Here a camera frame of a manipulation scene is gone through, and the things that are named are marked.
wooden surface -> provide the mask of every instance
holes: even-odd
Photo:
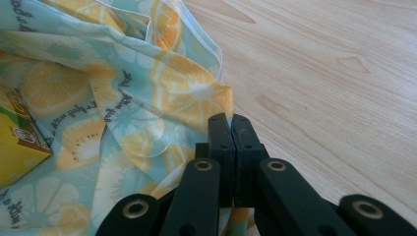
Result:
[[[185,3],[271,156],[331,202],[362,193],[417,225],[417,1]]]

box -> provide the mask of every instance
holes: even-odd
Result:
[[[51,153],[19,95],[0,85],[0,189],[14,184]]]

metal ring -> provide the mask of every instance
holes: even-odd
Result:
[[[131,207],[136,205],[140,205],[141,208],[139,210],[131,210]],[[143,200],[134,200],[125,205],[123,208],[123,214],[128,218],[138,218],[146,214],[148,209],[149,205],[147,202]]]
[[[362,209],[362,206],[370,207],[373,212],[369,212],[368,210]],[[380,219],[384,217],[384,213],[382,210],[380,210],[377,206],[366,202],[366,201],[355,201],[353,202],[353,208],[363,216],[366,216],[368,218],[372,219]]]
[[[212,169],[212,164],[204,160],[196,162],[195,166],[198,170],[201,170],[201,171],[208,171]]]
[[[286,165],[280,161],[273,160],[268,163],[268,167],[274,171],[283,171],[286,169]]]

black folding stand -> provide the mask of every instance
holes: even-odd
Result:
[[[220,207],[254,207],[262,236],[417,235],[372,198],[323,200],[289,162],[269,158],[247,118],[234,115],[229,129],[224,114],[208,119],[208,143],[196,144],[176,190],[121,200],[96,235],[215,236]]]

fabric bag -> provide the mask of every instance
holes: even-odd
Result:
[[[94,235],[119,200],[175,188],[207,119],[233,113],[221,68],[180,0],[0,1],[0,84],[53,151],[0,189],[0,235]],[[223,209],[219,232],[248,215]]]

